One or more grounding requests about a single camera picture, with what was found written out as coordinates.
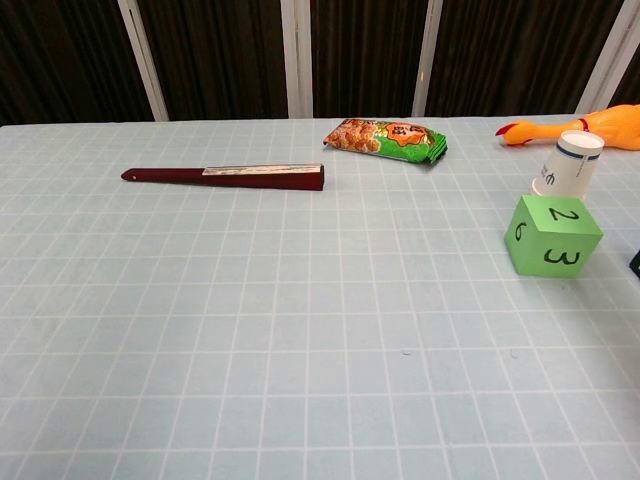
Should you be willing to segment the green orange snack bag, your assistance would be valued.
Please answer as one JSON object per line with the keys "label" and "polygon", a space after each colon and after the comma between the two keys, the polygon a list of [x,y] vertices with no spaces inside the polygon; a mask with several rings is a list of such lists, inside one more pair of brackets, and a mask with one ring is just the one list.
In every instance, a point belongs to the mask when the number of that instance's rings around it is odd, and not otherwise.
{"label": "green orange snack bag", "polygon": [[447,151],[446,137],[403,121],[343,120],[323,140],[338,150],[380,156],[412,164],[433,164]]}

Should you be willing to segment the dark red folded fan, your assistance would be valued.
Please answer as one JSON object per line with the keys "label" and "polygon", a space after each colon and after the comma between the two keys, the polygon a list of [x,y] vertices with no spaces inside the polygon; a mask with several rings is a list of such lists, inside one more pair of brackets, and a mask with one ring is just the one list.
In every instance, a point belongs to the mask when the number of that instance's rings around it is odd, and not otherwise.
{"label": "dark red folded fan", "polygon": [[325,172],[322,164],[131,168],[121,178],[130,182],[322,191]]}

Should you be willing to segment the yellow rubber chicken toy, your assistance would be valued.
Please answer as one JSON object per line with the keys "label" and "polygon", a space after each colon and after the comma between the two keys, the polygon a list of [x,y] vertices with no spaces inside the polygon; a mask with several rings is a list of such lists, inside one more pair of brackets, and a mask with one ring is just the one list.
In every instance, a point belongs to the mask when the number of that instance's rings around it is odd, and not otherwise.
{"label": "yellow rubber chicken toy", "polygon": [[516,121],[499,128],[509,146],[525,145],[534,140],[558,139],[565,131],[577,130],[595,134],[606,147],[640,151],[640,104],[623,104],[592,112],[564,124],[543,125]]}

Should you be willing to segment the green number cube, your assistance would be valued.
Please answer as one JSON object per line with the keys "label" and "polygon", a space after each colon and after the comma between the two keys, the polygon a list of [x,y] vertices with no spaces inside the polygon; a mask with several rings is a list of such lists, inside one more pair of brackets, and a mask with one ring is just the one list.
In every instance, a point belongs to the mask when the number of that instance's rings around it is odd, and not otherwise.
{"label": "green number cube", "polygon": [[574,197],[523,195],[504,241],[520,275],[574,278],[588,262],[603,232]]}

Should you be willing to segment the white plastic bottle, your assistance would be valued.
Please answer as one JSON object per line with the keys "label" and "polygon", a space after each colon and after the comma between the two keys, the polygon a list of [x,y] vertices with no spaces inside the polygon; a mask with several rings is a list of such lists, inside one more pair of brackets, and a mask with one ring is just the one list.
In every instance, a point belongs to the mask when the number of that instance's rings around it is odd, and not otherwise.
{"label": "white plastic bottle", "polygon": [[601,137],[590,132],[562,132],[540,173],[532,181],[532,193],[584,200],[604,145]]}

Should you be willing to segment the light blue gridded tablecloth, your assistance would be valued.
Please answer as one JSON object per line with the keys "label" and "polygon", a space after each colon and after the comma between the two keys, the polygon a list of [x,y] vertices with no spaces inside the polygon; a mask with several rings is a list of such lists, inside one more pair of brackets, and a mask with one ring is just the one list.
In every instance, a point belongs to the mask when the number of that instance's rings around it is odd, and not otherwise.
{"label": "light blue gridded tablecloth", "polygon": [[[432,119],[424,168],[330,119],[0,128],[0,480],[640,480],[640,153],[575,279],[503,236],[549,153]],[[322,191],[130,182],[322,164]]]}

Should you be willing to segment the grey partition post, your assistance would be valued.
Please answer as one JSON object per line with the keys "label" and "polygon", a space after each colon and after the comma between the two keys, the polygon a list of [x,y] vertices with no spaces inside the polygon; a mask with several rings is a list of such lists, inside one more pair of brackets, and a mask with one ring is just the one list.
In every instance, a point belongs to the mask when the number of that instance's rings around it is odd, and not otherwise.
{"label": "grey partition post", "polygon": [[428,0],[411,116],[424,117],[444,0]]}
{"label": "grey partition post", "polygon": [[640,0],[624,0],[575,109],[607,108],[640,46]]}
{"label": "grey partition post", "polygon": [[288,116],[313,118],[311,0],[280,0]]}
{"label": "grey partition post", "polygon": [[155,121],[168,121],[162,87],[137,0],[117,0],[129,42]]}

